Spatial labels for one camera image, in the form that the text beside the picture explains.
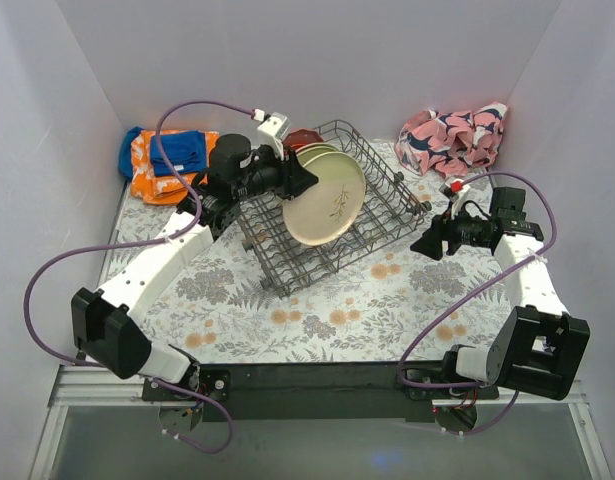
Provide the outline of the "grey wire dish rack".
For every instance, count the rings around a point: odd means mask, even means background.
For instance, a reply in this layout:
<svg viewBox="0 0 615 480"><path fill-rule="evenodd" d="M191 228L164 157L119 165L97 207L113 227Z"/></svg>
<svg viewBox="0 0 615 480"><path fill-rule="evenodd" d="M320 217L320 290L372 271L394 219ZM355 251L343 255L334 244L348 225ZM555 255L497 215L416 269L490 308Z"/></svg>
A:
<svg viewBox="0 0 615 480"><path fill-rule="evenodd" d="M323 141L358 162L366 180L359 215L338 238L319 246L294 239L283 222L281 201L267 194L242 206L243 248L261 268L260 285L279 297L309 288L342 268L414 233L431 203L406 185L393 148L371 143L350 123L332 120L315 128Z"/></svg>

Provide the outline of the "cream green plate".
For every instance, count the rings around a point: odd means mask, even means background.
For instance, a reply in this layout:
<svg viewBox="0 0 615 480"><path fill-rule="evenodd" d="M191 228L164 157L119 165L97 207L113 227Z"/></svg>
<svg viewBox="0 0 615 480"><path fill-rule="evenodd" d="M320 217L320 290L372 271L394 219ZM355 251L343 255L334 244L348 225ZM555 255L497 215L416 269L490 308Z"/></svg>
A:
<svg viewBox="0 0 615 480"><path fill-rule="evenodd" d="M283 202L283 221L295 240L319 246L351 227L365 200L366 179L359 163L339 151L314 157L305 169L318 182L297 198Z"/></svg>

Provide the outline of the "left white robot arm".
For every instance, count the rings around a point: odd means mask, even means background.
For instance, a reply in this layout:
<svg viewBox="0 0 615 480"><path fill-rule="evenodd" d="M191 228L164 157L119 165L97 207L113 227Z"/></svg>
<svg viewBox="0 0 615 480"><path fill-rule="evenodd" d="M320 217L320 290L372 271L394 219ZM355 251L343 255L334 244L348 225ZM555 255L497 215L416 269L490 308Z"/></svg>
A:
<svg viewBox="0 0 615 480"><path fill-rule="evenodd" d="M273 193L293 200L317 185L294 149L252 148L240 134L218 138L209 165L191 183L154 244L96 290L72 298L76 348L121 379L156 377L180 400L192 398L200 377L194 359L150 340L141 325L152 305L178 274L221 236L241 213L241 204Z"/></svg>

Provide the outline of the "pink and green branch plate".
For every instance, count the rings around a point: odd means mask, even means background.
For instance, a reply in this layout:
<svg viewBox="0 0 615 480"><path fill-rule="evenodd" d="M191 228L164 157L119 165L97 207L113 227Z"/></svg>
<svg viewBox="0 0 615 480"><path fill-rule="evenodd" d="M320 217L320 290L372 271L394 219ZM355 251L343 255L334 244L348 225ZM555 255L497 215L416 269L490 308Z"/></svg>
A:
<svg viewBox="0 0 615 480"><path fill-rule="evenodd" d="M313 143L305 145L296 151L297 158L300 164L305 164L309 160L322 155L324 153L337 152L338 149L333 145L325 142Z"/></svg>

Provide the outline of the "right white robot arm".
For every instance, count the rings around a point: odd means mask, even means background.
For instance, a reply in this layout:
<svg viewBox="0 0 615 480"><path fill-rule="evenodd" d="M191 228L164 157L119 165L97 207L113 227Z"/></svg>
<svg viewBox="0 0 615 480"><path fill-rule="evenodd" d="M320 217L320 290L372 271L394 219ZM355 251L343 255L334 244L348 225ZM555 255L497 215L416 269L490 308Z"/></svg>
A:
<svg viewBox="0 0 615 480"><path fill-rule="evenodd" d="M494 189L488 212L468 213L469 188L460 181L444 185L447 209L411 247L432 260L462 246L487 249L506 272L511 312L488 347L453 346L443 357L441 389L462 397L476 383L564 399L575 379L590 338L586 321L573 317L559 299L539 249L540 226L523 210L526 193Z"/></svg>

